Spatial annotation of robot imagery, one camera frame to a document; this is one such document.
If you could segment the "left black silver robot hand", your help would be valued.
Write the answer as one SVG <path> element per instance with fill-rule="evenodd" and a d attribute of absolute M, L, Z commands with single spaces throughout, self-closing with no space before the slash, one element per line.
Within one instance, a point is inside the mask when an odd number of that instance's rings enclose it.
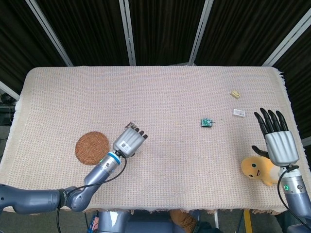
<path fill-rule="evenodd" d="M 120 150 L 126 158 L 132 157 L 147 137 L 144 131 L 128 128 L 113 143 L 113 150 Z"/>

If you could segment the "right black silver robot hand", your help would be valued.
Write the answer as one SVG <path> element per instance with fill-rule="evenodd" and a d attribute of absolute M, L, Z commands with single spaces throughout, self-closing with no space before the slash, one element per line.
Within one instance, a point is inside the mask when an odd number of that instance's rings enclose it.
<path fill-rule="evenodd" d="M 280 111 L 273 112 L 260 108 L 261 113 L 254 112 L 263 134 L 266 151 L 253 145 L 253 151 L 259 156 L 268 158 L 275 166 L 292 166 L 299 160 L 294 136 L 289 131 L 287 122 Z"/>

